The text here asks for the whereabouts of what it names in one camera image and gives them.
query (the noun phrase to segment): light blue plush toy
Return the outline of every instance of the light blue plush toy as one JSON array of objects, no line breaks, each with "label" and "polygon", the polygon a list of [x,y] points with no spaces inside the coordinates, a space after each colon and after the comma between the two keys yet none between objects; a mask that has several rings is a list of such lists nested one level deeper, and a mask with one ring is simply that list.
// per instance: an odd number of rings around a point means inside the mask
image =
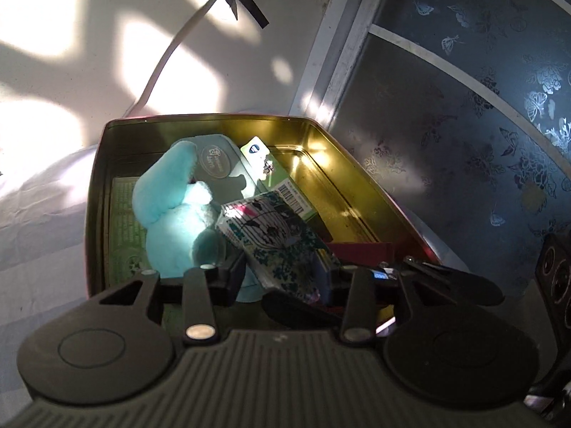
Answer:
[{"label": "light blue plush toy", "polygon": [[215,230],[220,207],[203,181],[190,183],[198,162],[196,145],[181,141],[135,184],[132,206],[147,229],[147,257],[163,278],[192,267],[216,264],[225,243]]}]

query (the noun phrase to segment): plush bunny ear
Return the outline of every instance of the plush bunny ear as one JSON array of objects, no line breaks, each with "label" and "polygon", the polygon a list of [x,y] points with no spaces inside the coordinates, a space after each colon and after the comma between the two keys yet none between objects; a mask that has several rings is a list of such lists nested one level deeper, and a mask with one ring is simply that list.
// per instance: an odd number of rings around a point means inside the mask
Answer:
[{"label": "plush bunny ear", "polygon": [[143,227],[148,228],[183,202],[197,161],[196,145],[181,141],[141,175],[133,189],[132,204]]}]

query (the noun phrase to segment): black speaker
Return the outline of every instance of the black speaker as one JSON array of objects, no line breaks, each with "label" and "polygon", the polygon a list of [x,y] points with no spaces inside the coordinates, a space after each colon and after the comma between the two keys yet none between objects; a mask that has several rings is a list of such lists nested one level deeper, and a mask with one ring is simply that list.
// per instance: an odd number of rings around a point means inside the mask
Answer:
[{"label": "black speaker", "polygon": [[571,238],[548,234],[536,265],[536,280],[557,342],[557,358],[531,394],[554,397],[571,380]]}]

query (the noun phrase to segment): silver rivet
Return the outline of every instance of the silver rivet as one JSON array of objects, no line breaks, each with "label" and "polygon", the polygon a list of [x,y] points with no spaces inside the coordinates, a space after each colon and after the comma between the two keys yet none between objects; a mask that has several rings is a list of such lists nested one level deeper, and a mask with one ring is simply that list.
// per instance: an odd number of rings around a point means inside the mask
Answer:
[{"label": "silver rivet", "polygon": [[359,343],[370,340],[373,337],[373,333],[366,328],[349,328],[348,330],[345,330],[343,337],[347,341]]},{"label": "silver rivet", "polygon": [[191,340],[207,340],[216,334],[216,329],[213,326],[205,325],[192,325],[186,329],[186,336]]}]

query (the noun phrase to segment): barcode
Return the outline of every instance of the barcode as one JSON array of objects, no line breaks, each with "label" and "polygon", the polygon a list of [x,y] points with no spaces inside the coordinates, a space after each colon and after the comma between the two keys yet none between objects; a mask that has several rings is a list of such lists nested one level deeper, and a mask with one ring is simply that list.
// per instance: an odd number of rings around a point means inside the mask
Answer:
[{"label": "barcode", "polygon": [[283,185],[278,187],[278,192],[282,195],[285,202],[288,204],[289,207],[293,209],[296,214],[303,212],[303,207],[284,183]]}]

